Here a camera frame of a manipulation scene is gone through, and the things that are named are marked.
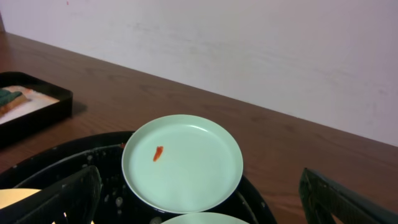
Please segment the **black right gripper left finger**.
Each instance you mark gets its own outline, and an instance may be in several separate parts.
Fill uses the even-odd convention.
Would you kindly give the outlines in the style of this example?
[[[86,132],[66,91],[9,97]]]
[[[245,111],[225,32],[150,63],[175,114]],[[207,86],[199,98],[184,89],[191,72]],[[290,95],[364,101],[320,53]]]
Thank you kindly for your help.
[[[1,209],[1,223],[91,223],[101,196],[101,177],[86,167]]]

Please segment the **pale yellow plate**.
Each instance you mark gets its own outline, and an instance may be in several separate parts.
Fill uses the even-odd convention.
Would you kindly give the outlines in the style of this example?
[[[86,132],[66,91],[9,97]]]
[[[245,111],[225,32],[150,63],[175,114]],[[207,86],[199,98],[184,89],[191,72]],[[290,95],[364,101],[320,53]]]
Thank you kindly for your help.
[[[40,192],[40,189],[1,189],[0,209],[21,201],[37,192]]]

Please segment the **mint green plate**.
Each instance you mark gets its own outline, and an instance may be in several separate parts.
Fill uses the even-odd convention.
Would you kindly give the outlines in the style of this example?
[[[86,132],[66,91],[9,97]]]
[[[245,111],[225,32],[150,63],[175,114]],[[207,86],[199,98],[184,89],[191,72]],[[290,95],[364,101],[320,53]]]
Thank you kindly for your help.
[[[234,193],[243,176],[243,156],[219,124],[175,114],[135,131],[123,149],[121,168],[127,186],[147,205],[169,213],[196,213]]]
[[[249,224],[241,219],[221,213],[199,212],[179,215],[162,224]]]

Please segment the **green yellow sponge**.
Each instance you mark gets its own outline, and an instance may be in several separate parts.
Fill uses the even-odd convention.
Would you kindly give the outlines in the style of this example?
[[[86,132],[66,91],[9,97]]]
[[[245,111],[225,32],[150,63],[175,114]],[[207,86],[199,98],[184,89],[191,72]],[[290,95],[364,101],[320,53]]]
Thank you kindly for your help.
[[[9,91],[1,89],[1,109],[0,115],[4,116],[14,108],[27,103],[29,100],[20,91]]]

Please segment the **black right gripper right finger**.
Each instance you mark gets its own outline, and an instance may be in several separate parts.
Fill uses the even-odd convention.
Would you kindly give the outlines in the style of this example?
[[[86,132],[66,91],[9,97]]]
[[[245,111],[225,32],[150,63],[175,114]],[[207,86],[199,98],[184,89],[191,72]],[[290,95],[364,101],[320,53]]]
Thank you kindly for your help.
[[[305,168],[299,183],[299,195],[308,223],[397,223],[391,212],[320,173]]]

